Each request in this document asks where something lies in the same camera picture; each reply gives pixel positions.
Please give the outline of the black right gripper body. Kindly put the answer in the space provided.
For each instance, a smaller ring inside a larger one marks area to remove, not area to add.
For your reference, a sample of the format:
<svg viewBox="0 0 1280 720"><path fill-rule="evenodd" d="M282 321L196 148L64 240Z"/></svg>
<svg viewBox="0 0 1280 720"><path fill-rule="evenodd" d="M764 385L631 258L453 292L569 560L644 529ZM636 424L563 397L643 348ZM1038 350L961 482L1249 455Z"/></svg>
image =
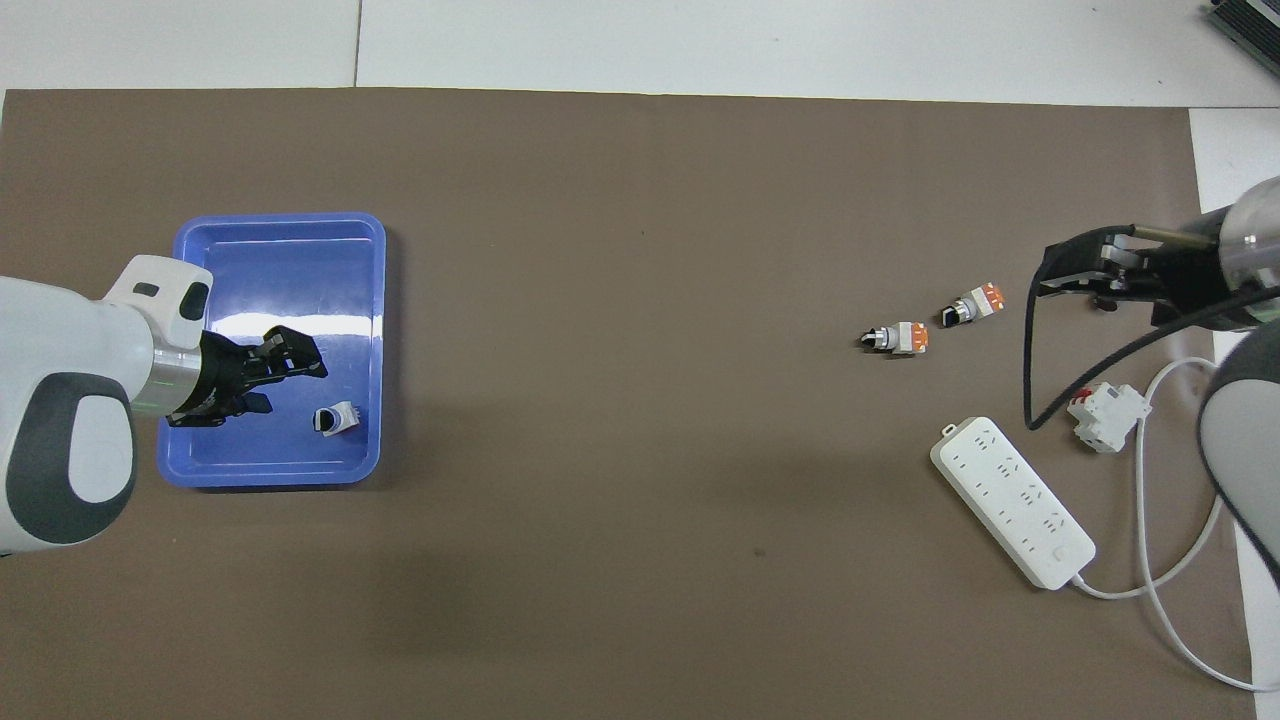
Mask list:
<svg viewBox="0 0 1280 720"><path fill-rule="evenodd" d="M1148 304L1153 328L1231 297L1216 243L1204 234L1123 227L1105 236L1100 250L1103 288L1098 310Z"/></svg>

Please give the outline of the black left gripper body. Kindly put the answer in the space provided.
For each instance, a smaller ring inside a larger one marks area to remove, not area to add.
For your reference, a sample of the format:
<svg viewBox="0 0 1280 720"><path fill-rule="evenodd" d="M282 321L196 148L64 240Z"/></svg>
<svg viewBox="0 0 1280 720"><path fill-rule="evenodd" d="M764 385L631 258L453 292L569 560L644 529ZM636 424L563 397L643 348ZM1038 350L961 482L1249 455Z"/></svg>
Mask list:
<svg viewBox="0 0 1280 720"><path fill-rule="evenodd" d="M223 334L201 334L200 370L189 397L165 416L172 428L214 428L236 416L236 396L264 382L261 343L238 345Z"/></svg>

